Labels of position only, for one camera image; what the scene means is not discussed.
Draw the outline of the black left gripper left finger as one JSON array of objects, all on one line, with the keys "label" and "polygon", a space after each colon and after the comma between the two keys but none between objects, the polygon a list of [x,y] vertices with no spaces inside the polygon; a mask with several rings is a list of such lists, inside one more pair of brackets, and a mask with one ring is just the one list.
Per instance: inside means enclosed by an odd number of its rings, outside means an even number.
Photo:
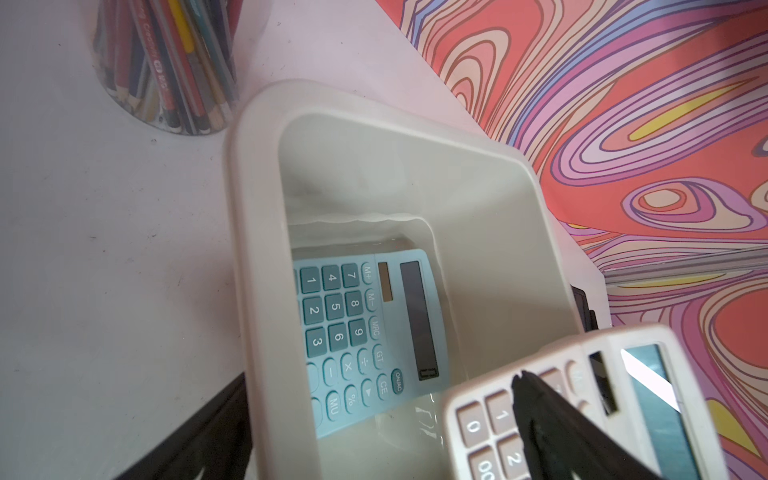
[{"label": "black left gripper left finger", "polygon": [[244,479],[252,451],[240,374],[121,479]]}]

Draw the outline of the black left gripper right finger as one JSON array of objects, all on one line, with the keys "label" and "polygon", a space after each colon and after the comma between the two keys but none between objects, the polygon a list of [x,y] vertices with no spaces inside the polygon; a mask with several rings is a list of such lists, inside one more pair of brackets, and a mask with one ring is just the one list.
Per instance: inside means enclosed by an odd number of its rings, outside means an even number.
[{"label": "black left gripper right finger", "polygon": [[533,479],[657,479],[539,376],[511,383],[513,411]]}]

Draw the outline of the pink calculator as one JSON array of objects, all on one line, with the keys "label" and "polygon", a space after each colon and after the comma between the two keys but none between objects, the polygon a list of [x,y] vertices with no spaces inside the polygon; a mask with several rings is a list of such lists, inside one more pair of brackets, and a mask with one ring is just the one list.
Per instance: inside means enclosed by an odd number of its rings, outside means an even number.
[{"label": "pink calculator", "polygon": [[728,475],[711,415],[674,332],[659,323],[595,330],[452,388],[442,424],[456,479],[533,479],[511,383],[539,376],[657,479]]}]

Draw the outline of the light blue calculator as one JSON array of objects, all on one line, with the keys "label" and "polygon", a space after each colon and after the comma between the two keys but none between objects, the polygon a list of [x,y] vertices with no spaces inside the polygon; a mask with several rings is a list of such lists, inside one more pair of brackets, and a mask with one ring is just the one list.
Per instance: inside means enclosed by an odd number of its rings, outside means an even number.
[{"label": "light blue calculator", "polygon": [[298,259],[293,270],[318,437],[450,386],[425,251]]}]

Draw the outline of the white plastic storage box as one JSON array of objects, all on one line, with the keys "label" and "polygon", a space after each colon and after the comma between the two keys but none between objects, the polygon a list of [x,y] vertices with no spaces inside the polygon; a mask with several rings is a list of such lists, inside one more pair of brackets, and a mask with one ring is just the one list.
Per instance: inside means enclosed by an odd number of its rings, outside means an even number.
[{"label": "white plastic storage box", "polygon": [[510,147],[288,80],[225,178],[261,479],[447,479],[448,391],[581,331]]}]

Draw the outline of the black calculator left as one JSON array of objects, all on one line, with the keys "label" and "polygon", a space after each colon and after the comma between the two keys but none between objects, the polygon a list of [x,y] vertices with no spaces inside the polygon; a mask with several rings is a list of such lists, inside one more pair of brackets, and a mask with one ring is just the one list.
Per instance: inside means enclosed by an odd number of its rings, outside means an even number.
[{"label": "black calculator left", "polygon": [[593,309],[590,308],[586,292],[576,286],[571,286],[571,289],[581,319],[583,330],[585,332],[598,330],[599,326],[596,313]]}]

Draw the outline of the clear pencil cup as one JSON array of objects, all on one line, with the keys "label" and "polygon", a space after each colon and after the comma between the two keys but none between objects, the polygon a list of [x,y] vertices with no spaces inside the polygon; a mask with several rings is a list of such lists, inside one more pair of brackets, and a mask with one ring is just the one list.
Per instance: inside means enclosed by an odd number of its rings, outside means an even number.
[{"label": "clear pencil cup", "polygon": [[233,40],[239,1],[100,1],[91,41],[109,96],[173,134],[224,130],[239,101]]}]

